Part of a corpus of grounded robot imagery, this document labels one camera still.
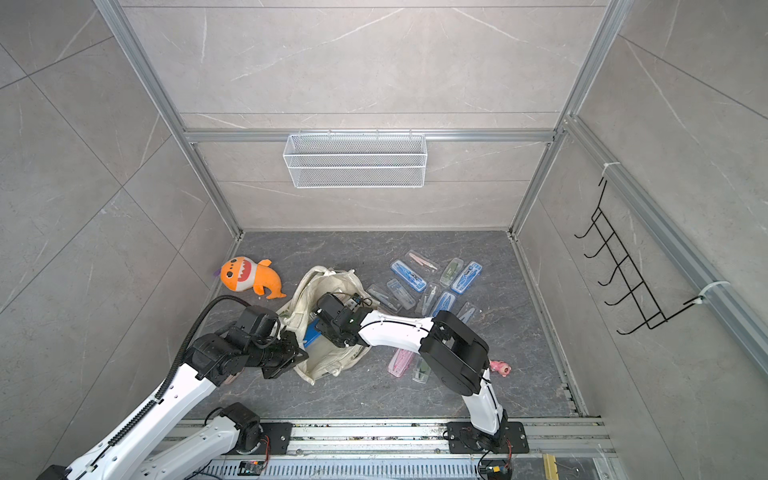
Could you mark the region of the cream canvas tote bag leaves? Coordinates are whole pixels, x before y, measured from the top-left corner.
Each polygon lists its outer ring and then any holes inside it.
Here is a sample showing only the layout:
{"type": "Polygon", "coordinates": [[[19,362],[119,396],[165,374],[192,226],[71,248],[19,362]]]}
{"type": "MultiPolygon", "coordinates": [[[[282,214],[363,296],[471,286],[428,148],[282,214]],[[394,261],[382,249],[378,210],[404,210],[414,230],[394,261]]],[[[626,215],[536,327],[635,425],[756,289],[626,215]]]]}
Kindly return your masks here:
{"type": "Polygon", "coordinates": [[[355,270],[334,270],[324,266],[312,267],[299,281],[291,300],[278,310],[281,324],[296,336],[299,347],[308,358],[299,362],[294,371],[310,385],[324,377],[337,377],[351,369],[369,352],[370,347],[348,346],[339,339],[339,330],[323,316],[317,317],[321,297],[331,293],[342,303],[358,294],[370,299],[355,270]]]}

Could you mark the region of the pink clear stationery case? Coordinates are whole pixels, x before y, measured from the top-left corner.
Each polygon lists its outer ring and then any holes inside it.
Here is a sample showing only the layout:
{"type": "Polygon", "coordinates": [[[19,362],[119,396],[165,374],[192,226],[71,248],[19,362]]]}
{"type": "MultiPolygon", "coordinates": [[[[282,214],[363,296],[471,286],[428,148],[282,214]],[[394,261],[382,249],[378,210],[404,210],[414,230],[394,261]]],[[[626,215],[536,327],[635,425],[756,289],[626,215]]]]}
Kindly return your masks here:
{"type": "Polygon", "coordinates": [[[396,378],[403,377],[415,356],[415,352],[398,349],[388,364],[388,373],[396,378]]]}

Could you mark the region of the clear plastic ruler case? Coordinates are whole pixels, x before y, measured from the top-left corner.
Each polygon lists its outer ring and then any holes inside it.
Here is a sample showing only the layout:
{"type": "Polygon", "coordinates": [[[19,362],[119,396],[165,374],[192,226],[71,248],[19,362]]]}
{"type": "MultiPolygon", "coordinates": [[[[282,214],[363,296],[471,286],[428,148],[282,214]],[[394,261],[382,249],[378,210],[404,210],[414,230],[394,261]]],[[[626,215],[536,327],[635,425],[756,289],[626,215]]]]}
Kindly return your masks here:
{"type": "Polygon", "coordinates": [[[398,280],[395,278],[390,279],[386,283],[387,288],[390,290],[390,292],[395,296],[395,298],[400,302],[400,304],[403,306],[404,309],[409,310],[413,309],[417,302],[414,299],[414,297],[409,293],[407,288],[398,280]]]}

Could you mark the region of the blue clear pencil case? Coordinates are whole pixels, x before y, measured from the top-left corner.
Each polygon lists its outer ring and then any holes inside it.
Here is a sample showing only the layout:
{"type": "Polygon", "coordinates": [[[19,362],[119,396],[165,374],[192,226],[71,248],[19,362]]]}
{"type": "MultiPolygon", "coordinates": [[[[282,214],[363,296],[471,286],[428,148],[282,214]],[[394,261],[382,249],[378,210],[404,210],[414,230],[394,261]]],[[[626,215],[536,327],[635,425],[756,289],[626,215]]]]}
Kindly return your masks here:
{"type": "Polygon", "coordinates": [[[402,260],[396,260],[390,265],[391,270],[414,291],[422,293],[428,282],[402,260]]]}

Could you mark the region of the clear green compass case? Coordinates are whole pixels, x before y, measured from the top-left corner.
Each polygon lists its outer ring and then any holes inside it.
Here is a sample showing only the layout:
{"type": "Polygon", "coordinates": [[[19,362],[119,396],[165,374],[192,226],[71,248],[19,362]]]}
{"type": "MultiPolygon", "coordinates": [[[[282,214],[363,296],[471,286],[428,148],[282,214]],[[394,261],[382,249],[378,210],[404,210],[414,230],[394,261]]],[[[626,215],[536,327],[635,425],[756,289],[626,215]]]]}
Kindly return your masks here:
{"type": "Polygon", "coordinates": [[[413,369],[412,379],[419,384],[426,384],[430,378],[432,369],[427,361],[421,358],[413,369]]]}

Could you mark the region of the clear grey compass case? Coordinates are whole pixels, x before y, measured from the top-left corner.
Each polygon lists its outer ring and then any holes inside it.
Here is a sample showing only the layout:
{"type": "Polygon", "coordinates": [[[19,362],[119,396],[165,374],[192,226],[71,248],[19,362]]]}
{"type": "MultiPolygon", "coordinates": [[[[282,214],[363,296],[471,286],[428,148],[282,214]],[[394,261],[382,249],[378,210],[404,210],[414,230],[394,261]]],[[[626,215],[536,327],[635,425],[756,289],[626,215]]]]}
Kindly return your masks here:
{"type": "Polygon", "coordinates": [[[420,300],[419,312],[422,317],[428,316],[433,311],[434,304],[439,297],[440,289],[441,287],[438,284],[427,284],[420,300]]]}

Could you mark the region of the clear case pink compass set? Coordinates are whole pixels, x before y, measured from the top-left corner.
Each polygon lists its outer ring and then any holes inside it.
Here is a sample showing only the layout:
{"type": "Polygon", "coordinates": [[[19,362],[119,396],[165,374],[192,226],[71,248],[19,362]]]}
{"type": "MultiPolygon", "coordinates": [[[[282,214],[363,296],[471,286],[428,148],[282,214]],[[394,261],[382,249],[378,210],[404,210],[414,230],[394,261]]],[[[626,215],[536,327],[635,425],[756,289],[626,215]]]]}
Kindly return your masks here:
{"type": "Polygon", "coordinates": [[[432,261],[431,259],[420,254],[419,252],[416,252],[414,250],[409,250],[406,256],[410,258],[416,265],[418,265],[423,270],[430,271],[430,272],[437,272],[440,270],[440,266],[438,263],[432,261]]]}

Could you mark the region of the small blue clear case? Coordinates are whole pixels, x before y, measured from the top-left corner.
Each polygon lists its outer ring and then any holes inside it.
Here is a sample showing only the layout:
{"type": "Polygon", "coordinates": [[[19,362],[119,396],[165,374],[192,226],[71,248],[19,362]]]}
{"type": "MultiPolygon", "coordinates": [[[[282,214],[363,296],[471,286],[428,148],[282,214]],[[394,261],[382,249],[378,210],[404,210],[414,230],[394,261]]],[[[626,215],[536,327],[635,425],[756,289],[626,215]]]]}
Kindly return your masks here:
{"type": "Polygon", "coordinates": [[[436,301],[432,309],[431,315],[435,317],[441,311],[451,311],[455,301],[456,301],[456,296],[452,292],[444,291],[436,301]]]}

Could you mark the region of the clear green stationery case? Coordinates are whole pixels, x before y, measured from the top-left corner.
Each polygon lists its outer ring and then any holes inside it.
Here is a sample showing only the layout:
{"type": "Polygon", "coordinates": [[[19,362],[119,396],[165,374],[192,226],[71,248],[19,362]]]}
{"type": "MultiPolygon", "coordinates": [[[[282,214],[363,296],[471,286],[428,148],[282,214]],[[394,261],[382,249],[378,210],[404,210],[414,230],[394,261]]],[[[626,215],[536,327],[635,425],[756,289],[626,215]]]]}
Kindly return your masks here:
{"type": "Polygon", "coordinates": [[[461,258],[454,257],[451,259],[443,270],[439,279],[439,283],[443,287],[449,288],[463,270],[464,264],[465,262],[461,258]]]}

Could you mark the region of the blue clear compass case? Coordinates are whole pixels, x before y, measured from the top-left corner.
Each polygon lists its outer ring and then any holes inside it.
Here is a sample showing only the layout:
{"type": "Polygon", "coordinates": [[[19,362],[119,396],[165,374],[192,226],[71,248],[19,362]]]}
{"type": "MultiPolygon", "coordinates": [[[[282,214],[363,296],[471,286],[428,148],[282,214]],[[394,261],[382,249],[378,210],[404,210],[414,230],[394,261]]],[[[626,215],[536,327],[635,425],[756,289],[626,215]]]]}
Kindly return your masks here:
{"type": "Polygon", "coordinates": [[[481,264],[471,261],[452,283],[452,291],[459,295],[464,294],[472,286],[482,270],[483,266],[481,264]]]}

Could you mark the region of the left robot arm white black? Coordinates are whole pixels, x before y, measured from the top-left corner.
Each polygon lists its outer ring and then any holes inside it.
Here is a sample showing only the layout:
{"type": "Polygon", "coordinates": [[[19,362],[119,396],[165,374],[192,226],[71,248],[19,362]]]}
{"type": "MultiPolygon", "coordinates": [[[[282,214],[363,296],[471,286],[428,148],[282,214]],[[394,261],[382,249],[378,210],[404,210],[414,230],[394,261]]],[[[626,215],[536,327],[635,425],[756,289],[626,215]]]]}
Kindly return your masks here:
{"type": "Polygon", "coordinates": [[[262,438],[260,418],[240,403],[223,408],[198,433],[155,455],[186,414],[247,368],[273,379],[307,359],[296,335],[279,329],[277,313],[232,296],[240,317],[214,333],[197,334],[211,300],[194,320],[158,388],[110,434],[69,465],[51,465],[43,479],[183,479],[233,449],[251,452],[262,438]]]}

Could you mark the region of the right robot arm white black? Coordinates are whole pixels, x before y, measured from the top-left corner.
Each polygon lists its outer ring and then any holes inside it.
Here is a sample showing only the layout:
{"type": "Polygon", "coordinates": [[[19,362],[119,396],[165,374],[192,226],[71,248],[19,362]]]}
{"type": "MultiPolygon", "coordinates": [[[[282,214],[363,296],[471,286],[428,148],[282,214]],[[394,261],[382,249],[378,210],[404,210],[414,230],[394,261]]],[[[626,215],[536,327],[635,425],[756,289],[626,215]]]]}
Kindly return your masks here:
{"type": "Polygon", "coordinates": [[[496,439],[506,420],[490,378],[489,346],[453,313],[394,316],[363,305],[355,294],[344,302],[322,295],[314,313],[318,331],[337,347],[393,347],[419,354],[432,373],[461,395],[473,428],[496,439]]]}

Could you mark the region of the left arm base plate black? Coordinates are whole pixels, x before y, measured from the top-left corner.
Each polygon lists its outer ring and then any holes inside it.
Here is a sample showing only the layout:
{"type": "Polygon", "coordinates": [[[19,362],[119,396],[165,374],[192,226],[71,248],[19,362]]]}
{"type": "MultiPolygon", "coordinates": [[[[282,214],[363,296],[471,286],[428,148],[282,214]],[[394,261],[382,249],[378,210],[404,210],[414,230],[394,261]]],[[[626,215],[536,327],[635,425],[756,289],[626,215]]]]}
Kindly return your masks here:
{"type": "Polygon", "coordinates": [[[262,422],[253,455],[286,455],[291,441],[293,424],[290,422],[262,422]]]}

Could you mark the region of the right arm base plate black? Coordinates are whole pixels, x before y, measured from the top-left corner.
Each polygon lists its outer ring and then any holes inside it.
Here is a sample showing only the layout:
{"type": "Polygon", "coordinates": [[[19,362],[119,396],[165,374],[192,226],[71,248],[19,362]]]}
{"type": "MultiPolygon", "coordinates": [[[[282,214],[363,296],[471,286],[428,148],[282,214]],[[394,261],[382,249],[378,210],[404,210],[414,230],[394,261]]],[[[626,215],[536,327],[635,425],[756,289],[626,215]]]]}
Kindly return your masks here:
{"type": "Polygon", "coordinates": [[[527,434],[520,422],[504,421],[496,434],[484,433],[470,422],[449,422],[443,438],[452,454],[491,452],[517,455],[530,452],[527,434]]]}

